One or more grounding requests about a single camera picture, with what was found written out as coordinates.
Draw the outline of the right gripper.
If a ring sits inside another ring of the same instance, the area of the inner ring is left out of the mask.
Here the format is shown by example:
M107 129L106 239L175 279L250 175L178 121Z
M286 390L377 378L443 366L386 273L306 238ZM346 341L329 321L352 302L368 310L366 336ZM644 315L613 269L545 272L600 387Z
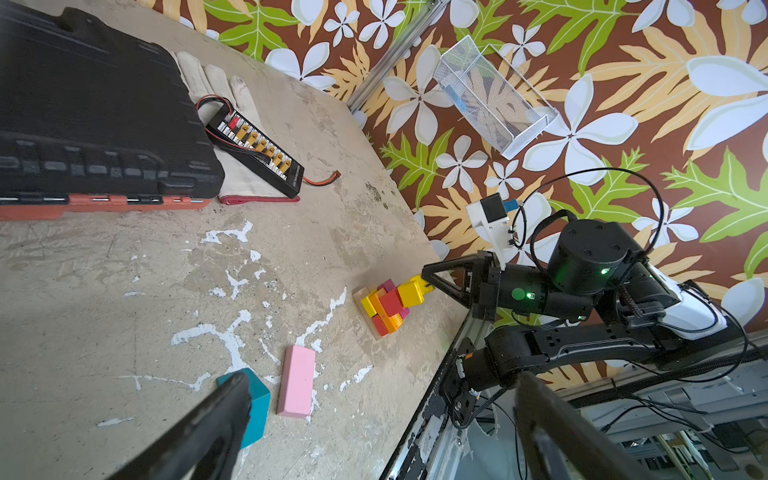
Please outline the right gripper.
M520 315L561 316L555 289L544 273L517 264L502 270L491 252L427 264L421 277L467 309L476 305L478 318L492 320L498 308ZM474 282L476 295L471 288Z

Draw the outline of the pink block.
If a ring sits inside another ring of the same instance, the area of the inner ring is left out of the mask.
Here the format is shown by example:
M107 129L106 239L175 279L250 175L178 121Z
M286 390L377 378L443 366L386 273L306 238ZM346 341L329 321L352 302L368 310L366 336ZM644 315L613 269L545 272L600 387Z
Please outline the pink block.
M290 346L285 353L278 396L277 414L306 417L312 412L316 352Z

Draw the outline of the red arch block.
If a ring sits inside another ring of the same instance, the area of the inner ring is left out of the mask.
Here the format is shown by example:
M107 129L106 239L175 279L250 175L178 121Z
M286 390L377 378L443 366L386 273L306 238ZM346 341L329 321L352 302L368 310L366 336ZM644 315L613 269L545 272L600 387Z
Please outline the red arch block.
M387 317L400 315L401 312L405 309L397 289L393 289L384 293L379 298L379 301Z

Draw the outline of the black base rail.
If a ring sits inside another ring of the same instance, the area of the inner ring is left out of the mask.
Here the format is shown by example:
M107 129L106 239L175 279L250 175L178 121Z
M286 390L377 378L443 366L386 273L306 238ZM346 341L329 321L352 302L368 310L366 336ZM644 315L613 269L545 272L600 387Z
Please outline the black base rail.
M454 341L380 475L382 479L456 476L468 441L467 431L455 424L468 418L476 404L459 361L473 350L468 338Z

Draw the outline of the red rectangular block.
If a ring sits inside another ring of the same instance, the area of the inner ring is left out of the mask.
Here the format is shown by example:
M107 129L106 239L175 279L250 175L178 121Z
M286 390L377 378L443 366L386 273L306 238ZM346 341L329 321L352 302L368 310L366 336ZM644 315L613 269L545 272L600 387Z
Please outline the red rectangular block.
M389 330L385 323L383 322L382 318L379 315L374 315L371 318L372 324L374 326L374 331L377 333L380 337L385 337L389 334Z

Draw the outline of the magenta block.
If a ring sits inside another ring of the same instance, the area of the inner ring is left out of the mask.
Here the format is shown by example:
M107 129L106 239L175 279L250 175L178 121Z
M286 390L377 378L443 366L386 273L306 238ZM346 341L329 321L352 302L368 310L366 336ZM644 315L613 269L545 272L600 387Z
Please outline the magenta block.
M379 289L382 289L384 293L389 292L393 289L398 290L398 288L395 286L394 282L391 279L388 279L383 284L381 284L379 286ZM405 309L401 312L400 316L403 320L405 320L409 314L410 314L410 310L407 307L405 307Z

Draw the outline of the yellow rectangular block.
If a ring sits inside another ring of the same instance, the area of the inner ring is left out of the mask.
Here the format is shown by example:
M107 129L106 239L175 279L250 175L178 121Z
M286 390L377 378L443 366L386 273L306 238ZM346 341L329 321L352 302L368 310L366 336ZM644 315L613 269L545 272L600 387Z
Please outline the yellow rectangular block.
M374 305L373 305L373 302L372 302L372 300L371 300L371 297L370 297L369 295L366 295L366 296L364 296L364 297L363 297L363 298L360 300L360 303L361 303L361 306L362 306L362 308L363 308L363 311L365 312L365 314L366 314L366 315L367 315L369 318L373 318L373 317L375 317L375 316L378 314L378 312L377 312L376 308L375 308L375 307L374 307Z

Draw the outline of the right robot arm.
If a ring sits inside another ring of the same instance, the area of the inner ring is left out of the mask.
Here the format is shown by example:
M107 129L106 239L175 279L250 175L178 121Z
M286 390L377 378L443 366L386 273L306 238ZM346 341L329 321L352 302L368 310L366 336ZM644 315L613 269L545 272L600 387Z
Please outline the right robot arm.
M623 360L669 370L694 383L683 368L736 342L737 367L757 346L737 318L715 305L693 281L677 283L650 264L647 249L615 223L579 219L560 210L540 222L538 236L559 218L567 223L545 263L502 266L486 251L428 264L423 279L492 322L500 308L552 317L539 327L494 329L461 362L472 390L510 388L523 372L543 373L581 362Z

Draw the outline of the aluminium frame post right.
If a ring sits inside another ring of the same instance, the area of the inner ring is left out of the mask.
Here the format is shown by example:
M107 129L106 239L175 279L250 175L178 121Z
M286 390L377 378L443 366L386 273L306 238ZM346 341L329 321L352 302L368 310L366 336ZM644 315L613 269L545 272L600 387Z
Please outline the aluminium frame post right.
M351 113L363 108L366 101L375 93L378 85L413 47L415 40L424 34L429 25L441 17L448 5L448 0L426 2L426 6L413 17L403 33L392 42L390 48L346 102Z

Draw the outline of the beige work glove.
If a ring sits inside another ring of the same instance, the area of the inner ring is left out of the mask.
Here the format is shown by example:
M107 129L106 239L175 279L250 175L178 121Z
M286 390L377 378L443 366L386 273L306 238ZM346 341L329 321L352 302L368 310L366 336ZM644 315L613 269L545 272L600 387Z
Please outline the beige work glove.
M291 158L266 135L245 81L184 51L173 58L224 171L219 202L298 202Z

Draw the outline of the black charging board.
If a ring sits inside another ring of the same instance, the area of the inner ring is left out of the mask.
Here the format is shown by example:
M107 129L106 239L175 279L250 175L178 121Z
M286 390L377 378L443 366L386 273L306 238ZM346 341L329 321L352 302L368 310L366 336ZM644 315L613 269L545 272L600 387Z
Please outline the black charging board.
M295 203L300 200L304 167L235 109L215 94L197 100L202 110L215 106L205 133L224 169L218 200L224 205L254 202Z

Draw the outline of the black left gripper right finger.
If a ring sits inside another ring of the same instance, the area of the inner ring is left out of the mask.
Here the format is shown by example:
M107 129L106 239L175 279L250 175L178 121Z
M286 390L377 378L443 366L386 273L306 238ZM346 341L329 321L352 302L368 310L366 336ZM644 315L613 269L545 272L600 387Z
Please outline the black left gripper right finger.
M515 421L533 479L651 479L653 475L609 441L536 376L521 374Z

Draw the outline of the orange supermarket block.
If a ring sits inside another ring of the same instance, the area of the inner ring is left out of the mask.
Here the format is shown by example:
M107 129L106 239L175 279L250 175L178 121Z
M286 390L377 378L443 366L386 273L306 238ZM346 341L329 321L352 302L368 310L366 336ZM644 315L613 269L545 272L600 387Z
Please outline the orange supermarket block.
M382 326L385 330L382 336L394 333L401 328L404 306L396 290L387 292L381 288L369 294L365 300L370 306L371 317L375 320L374 324L377 327Z

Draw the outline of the teal block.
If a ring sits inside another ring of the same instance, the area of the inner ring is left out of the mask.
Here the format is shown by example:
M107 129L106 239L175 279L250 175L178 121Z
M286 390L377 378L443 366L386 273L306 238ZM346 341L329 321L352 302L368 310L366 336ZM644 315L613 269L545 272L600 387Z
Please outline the teal block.
M241 448L247 449L252 444L261 440L264 436L271 403L271 393L261 379L249 368L240 369L219 376L216 378L216 384L222 385L236 373L243 373L248 378L249 382L251 409L249 422L241 443Z

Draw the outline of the black red tool case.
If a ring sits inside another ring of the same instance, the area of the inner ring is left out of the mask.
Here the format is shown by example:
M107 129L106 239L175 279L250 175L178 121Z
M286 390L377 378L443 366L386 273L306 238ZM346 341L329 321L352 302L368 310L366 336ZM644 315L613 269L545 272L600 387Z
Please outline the black red tool case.
M1 5L1 216L195 210L224 171L172 55L72 7Z

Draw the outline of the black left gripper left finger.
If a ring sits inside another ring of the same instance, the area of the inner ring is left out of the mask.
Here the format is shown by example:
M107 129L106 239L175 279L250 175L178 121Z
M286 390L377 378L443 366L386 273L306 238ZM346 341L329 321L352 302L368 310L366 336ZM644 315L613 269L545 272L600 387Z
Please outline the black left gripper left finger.
M113 479L229 479L250 420L249 379L231 375Z

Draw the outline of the yellow arch block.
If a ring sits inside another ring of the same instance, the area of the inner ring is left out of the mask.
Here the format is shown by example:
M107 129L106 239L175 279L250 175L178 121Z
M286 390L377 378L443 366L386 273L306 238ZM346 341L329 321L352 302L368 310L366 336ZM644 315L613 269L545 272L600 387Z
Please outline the yellow arch block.
M412 277L409 281L397 287L400 301L405 308L422 305L425 302L426 295L434 290L435 287L420 275Z

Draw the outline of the natural wood block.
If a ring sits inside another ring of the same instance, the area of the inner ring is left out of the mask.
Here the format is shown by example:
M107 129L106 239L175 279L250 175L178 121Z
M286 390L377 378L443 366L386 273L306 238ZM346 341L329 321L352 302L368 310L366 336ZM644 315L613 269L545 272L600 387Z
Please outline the natural wood block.
M381 340L388 334L388 330L374 308L370 294L371 291L367 287L361 287L353 292L353 298L374 339Z

